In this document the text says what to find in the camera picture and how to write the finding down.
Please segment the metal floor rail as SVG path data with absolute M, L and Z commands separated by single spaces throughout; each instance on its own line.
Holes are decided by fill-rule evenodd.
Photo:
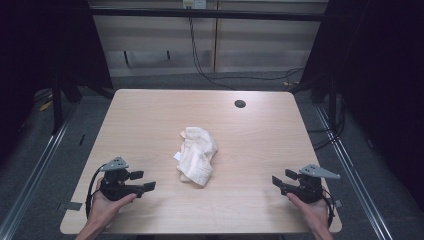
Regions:
M 348 154 L 342 140 L 336 133 L 330 129 L 330 120 L 328 114 L 322 106 L 316 108 L 317 115 L 321 124 L 326 130 L 326 134 L 332 144 L 338 159 L 343 166 L 346 175 L 352 185 L 352 188 L 361 203 L 361 206 L 367 216 L 377 238 L 379 240 L 394 240 L 384 218 L 372 200 L 368 190 L 366 189 L 350 155 Z
M 72 104 L 65 120 L 60 125 L 56 133 L 50 137 L 49 142 L 47 143 L 42 155 L 39 157 L 33 171 L 27 177 L 27 181 L 25 182 L 23 189 L 20 191 L 15 203 L 0 225 L 0 240 L 12 240 L 48 166 L 55 155 L 58 146 L 67 131 L 70 119 L 78 109 L 78 106 L 78 103 Z

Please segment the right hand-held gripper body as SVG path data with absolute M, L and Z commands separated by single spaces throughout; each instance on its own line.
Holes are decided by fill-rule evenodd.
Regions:
M 297 181 L 299 182 L 298 186 L 282 182 L 282 186 L 279 187 L 279 189 L 282 195 L 293 193 L 307 204 L 315 203 L 323 198 L 322 178 L 341 178 L 339 174 L 333 173 L 314 164 L 309 164 L 301 168 L 297 174 Z

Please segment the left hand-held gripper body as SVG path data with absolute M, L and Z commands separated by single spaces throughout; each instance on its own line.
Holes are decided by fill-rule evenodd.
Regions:
M 136 194 L 136 187 L 140 185 L 125 184 L 127 180 L 130 180 L 131 172 L 127 170 L 128 167 L 128 163 L 121 156 L 115 157 L 100 167 L 100 171 L 104 173 L 100 191 L 109 200 L 117 201 L 129 194 Z

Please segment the black horizontal frame bar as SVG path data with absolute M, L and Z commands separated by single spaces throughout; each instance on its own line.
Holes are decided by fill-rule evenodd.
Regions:
M 249 19 L 249 20 L 282 20 L 282 21 L 323 21 L 324 14 L 254 12 L 229 10 L 186 10 L 186 9 L 145 9 L 145 8 L 111 8 L 93 7 L 92 15 L 105 16 L 143 16 L 143 17 L 181 17 L 181 18 L 216 18 L 216 19 Z

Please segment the person's right hand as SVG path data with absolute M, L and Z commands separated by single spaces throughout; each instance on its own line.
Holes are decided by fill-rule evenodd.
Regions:
M 307 204 L 300 200 L 295 194 L 288 193 L 287 198 L 294 204 L 302 214 L 306 226 L 312 230 L 328 229 L 328 207 L 324 200 Z

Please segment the black upright stand post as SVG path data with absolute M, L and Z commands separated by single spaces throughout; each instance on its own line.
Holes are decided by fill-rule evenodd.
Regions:
M 54 113 L 54 124 L 52 134 L 55 135 L 63 124 L 63 111 L 62 111 L 62 96 L 60 81 L 57 75 L 52 80 L 52 103 Z

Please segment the black curtain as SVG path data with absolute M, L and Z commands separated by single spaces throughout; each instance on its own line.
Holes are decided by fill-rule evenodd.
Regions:
M 42 89 L 69 100 L 112 82 L 88 0 L 0 0 L 0 162 Z
M 301 81 L 336 87 L 424 211 L 424 0 L 328 0 Z

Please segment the person's left hand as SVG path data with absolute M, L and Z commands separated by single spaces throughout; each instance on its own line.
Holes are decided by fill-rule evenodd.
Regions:
M 87 220 L 87 226 L 104 229 L 119 213 L 120 209 L 133 202 L 137 195 L 132 193 L 120 200 L 109 200 L 100 190 L 101 180 L 98 180 L 96 192 L 92 197 L 92 206 Z

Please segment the white wall socket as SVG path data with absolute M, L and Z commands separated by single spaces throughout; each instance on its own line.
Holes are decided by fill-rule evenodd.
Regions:
M 205 10 L 207 8 L 206 0 L 182 0 L 184 9 Z

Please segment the white flower print cloth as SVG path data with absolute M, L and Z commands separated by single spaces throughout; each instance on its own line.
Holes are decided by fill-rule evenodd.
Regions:
M 218 151 L 215 140 L 207 130 L 200 127 L 186 127 L 180 136 L 184 141 L 175 155 L 180 181 L 204 187 L 212 175 L 211 160 Z

